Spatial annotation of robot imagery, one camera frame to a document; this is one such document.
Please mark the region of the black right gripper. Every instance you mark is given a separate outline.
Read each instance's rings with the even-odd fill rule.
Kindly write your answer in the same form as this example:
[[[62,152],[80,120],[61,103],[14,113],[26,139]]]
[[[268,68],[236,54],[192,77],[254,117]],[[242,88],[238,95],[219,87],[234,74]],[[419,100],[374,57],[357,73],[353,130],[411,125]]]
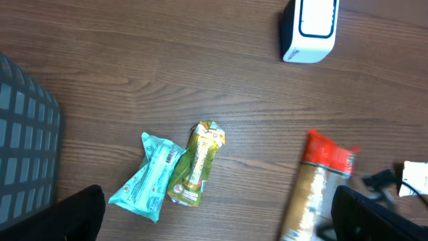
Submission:
[[[384,203],[389,210],[396,209],[396,201],[387,190],[389,186],[397,183],[397,178],[391,169],[365,175],[361,180],[369,192],[369,199],[376,203]]]

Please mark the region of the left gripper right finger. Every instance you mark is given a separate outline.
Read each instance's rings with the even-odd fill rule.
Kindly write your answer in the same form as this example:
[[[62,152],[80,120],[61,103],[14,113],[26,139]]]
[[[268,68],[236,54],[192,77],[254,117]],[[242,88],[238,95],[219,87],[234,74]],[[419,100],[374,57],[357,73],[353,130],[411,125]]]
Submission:
[[[332,224],[338,240],[427,241],[427,229],[340,185],[332,201]]]

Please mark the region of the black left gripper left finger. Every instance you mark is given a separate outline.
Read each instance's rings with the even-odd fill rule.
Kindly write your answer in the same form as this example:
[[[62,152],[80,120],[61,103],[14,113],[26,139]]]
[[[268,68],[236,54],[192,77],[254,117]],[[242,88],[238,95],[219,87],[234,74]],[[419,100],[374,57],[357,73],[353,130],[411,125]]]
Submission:
[[[106,210],[104,192],[91,185],[52,207],[1,231],[4,241],[95,241]]]

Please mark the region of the orange pasta package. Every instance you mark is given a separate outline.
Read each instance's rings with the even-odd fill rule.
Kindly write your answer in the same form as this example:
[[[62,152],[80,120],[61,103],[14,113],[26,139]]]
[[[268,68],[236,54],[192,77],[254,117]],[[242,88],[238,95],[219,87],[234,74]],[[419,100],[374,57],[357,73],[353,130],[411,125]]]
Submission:
[[[308,136],[288,200],[280,240],[320,240],[317,229],[332,223],[332,200],[352,176],[358,146],[345,149],[314,129]]]

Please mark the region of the teal snack packet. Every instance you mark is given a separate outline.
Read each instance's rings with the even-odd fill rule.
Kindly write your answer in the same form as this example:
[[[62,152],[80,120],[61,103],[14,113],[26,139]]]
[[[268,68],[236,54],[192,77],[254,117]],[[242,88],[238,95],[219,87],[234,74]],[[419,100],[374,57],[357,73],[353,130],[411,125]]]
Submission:
[[[157,222],[169,179],[186,150],[168,139],[148,133],[141,135],[145,156],[139,170],[108,200]]]

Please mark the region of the green snack pouch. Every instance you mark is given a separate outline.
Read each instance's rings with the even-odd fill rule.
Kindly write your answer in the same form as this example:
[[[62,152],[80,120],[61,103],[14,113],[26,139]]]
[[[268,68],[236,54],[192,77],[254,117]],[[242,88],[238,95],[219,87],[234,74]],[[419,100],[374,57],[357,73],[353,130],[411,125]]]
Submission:
[[[217,123],[205,120],[193,127],[186,152],[175,166],[167,187],[167,195],[173,202],[199,206],[214,157],[226,144],[225,131]]]

